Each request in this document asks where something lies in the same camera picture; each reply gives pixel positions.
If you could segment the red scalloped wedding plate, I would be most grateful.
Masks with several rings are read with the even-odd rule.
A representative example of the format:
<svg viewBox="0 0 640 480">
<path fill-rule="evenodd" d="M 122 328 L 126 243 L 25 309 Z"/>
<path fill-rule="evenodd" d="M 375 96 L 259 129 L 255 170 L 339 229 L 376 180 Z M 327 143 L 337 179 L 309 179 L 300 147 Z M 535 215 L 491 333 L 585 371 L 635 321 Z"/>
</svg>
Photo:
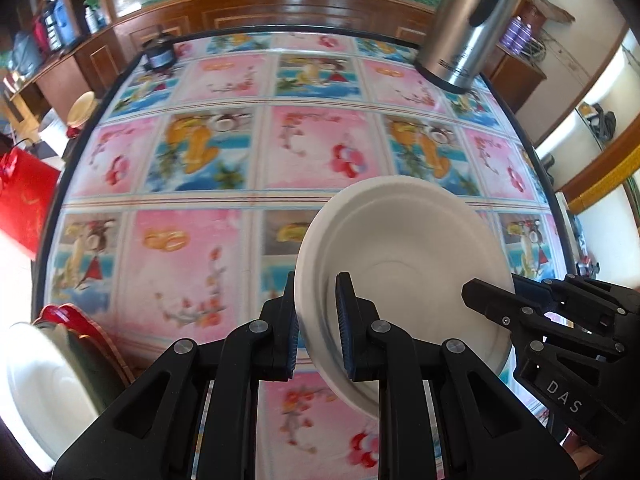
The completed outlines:
<svg viewBox="0 0 640 480">
<path fill-rule="evenodd" d="M 35 326 L 43 323 L 52 323 L 54 325 L 62 324 L 79 337 L 88 337 L 106 357 L 107 362 L 114 367 L 114 370 L 116 370 L 126 386 L 134 382 L 134 374 L 132 374 L 128 364 L 118 351 L 114 341 L 112 341 L 106 331 L 99 326 L 97 322 L 94 322 L 92 318 L 89 318 L 83 310 L 73 304 L 61 304 L 60 306 L 48 304 L 41 309 L 34 321 Z"/>
</svg>

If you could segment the white paper plate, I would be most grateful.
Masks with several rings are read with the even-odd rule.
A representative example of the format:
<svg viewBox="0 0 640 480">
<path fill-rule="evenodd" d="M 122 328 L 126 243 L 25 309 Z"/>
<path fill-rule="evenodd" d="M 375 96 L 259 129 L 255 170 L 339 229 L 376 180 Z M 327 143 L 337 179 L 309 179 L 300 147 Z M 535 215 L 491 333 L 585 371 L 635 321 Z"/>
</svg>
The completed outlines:
<svg viewBox="0 0 640 480">
<path fill-rule="evenodd" d="M 460 339 L 495 374 L 503 370 L 508 331 L 465 307 L 461 292 L 473 278 L 512 292 L 511 271 L 497 237 L 458 196 L 416 178 L 364 180 L 319 210 L 300 245 L 294 304 L 308 356 L 343 402 L 376 417 L 378 386 L 351 382 L 343 364 L 341 272 L 384 320 L 433 344 Z"/>
</svg>

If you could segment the cream stacked bowls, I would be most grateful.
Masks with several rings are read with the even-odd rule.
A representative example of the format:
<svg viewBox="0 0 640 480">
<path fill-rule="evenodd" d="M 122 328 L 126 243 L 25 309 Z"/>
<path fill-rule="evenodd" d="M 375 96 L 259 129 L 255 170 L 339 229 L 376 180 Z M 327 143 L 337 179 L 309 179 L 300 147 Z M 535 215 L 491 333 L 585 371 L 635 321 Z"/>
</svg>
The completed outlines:
<svg viewBox="0 0 640 480">
<path fill-rule="evenodd" d="M 83 93 L 72 105 L 67 114 L 66 136 L 69 139 L 76 138 L 82 127 L 88 122 L 94 110 L 99 104 L 96 94 L 93 91 Z"/>
</svg>

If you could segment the dark green plate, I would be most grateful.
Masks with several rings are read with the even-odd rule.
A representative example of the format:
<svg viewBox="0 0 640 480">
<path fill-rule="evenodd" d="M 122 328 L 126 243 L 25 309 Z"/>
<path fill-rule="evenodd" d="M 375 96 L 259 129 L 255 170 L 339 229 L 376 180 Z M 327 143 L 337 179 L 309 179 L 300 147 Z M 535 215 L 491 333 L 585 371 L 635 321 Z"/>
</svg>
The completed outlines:
<svg viewBox="0 0 640 480">
<path fill-rule="evenodd" d="M 79 365 L 82 383 L 101 414 L 126 390 L 126 380 L 92 338 L 79 335 L 74 330 L 67 335 L 70 352 Z"/>
</svg>

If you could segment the white plate near edge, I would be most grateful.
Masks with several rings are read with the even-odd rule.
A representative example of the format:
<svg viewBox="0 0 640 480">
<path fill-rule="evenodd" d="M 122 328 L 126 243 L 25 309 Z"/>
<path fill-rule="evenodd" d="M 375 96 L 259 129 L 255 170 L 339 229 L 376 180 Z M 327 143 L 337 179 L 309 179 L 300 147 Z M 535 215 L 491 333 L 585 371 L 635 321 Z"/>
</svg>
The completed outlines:
<svg viewBox="0 0 640 480">
<path fill-rule="evenodd" d="M 34 324 L 16 323 L 1 337 L 1 420 L 43 472 L 99 416 L 70 346 Z"/>
</svg>

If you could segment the cream scalloped plate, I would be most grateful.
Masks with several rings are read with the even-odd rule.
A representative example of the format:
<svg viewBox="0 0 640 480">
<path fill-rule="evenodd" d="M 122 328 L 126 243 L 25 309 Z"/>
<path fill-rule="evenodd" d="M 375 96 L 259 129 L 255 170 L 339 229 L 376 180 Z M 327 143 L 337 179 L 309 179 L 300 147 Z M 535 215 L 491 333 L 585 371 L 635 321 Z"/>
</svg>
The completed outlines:
<svg viewBox="0 0 640 480">
<path fill-rule="evenodd" d="M 50 341 L 55 344 L 58 344 L 59 346 L 68 344 L 68 330 L 64 324 L 39 321 L 35 323 L 34 326 L 35 328 L 38 328 L 38 330 L 41 330 L 50 339 Z"/>
</svg>

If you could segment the colourful patterned tablecloth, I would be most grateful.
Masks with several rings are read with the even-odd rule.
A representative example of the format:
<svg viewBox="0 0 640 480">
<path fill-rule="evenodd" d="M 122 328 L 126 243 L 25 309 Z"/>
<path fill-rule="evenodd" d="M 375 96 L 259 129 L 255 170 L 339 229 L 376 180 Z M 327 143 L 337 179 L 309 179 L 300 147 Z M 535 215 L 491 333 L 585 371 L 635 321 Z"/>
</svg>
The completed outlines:
<svg viewBox="0 0 640 480">
<path fill-rule="evenodd" d="M 558 201 L 488 82 L 457 96 L 410 49 L 339 33 L 173 40 L 177 63 L 139 55 L 81 133 L 40 255 L 43 298 L 83 310 L 143 373 L 179 339 L 256 320 L 294 283 L 319 210 L 371 178 L 461 198 L 513 285 L 563 275 Z M 252 479 L 382 479 L 378 416 L 333 392 L 296 318 L 292 378 L 259 385 Z"/>
</svg>

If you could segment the red gift bag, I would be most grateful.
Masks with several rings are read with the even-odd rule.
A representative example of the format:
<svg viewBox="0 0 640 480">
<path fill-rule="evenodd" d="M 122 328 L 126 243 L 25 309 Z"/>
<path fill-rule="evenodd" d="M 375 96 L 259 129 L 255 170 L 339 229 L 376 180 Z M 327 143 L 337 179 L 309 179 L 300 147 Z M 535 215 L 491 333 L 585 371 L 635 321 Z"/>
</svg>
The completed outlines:
<svg viewBox="0 0 640 480">
<path fill-rule="evenodd" d="M 60 172 L 22 150 L 1 157 L 0 230 L 35 261 Z"/>
</svg>

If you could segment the purple bottles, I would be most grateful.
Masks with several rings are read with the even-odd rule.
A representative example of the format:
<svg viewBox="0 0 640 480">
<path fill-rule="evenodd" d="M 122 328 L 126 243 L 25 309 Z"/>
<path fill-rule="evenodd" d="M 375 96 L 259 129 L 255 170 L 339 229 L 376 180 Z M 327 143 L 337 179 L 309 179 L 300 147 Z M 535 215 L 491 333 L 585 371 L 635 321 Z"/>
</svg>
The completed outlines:
<svg viewBox="0 0 640 480">
<path fill-rule="evenodd" d="M 524 22 L 520 16 L 516 16 L 510 21 L 500 39 L 500 44 L 513 54 L 522 54 L 532 35 L 532 25 Z"/>
</svg>

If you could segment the stainless steel thermos kettle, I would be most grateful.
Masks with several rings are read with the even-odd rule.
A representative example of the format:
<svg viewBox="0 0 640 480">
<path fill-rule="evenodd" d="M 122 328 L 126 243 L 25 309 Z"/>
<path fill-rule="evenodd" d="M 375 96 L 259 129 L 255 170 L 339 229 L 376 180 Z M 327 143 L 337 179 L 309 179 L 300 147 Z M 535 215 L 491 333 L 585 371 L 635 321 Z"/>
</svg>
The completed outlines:
<svg viewBox="0 0 640 480">
<path fill-rule="evenodd" d="M 468 92 L 510 21 L 516 0 L 440 0 L 414 66 L 432 84 Z"/>
</svg>

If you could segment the wooden cabinet counter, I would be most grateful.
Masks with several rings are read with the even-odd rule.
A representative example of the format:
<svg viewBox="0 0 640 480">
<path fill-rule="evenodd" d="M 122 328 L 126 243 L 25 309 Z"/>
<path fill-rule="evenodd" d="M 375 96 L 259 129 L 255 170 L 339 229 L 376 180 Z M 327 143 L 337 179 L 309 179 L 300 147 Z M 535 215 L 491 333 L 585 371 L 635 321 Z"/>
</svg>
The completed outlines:
<svg viewBox="0 0 640 480">
<path fill-rule="evenodd" d="M 420 44 L 434 15 L 430 6 L 410 0 L 165 0 L 118 18 L 70 54 L 47 62 L 19 92 L 3 89 L 1 113 L 30 136 L 48 110 L 66 117 L 83 93 L 105 96 L 142 44 L 160 30 L 189 36 L 245 26 L 314 25 Z"/>
</svg>

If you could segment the black electric motor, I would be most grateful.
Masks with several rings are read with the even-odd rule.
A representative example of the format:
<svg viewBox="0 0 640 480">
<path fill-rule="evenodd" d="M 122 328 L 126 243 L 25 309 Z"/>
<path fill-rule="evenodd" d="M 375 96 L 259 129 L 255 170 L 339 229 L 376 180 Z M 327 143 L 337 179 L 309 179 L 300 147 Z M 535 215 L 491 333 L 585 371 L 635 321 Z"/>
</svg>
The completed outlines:
<svg viewBox="0 0 640 480">
<path fill-rule="evenodd" d="M 161 32 L 142 44 L 143 67 L 145 70 L 161 72 L 177 63 L 174 40 L 169 34 Z"/>
</svg>

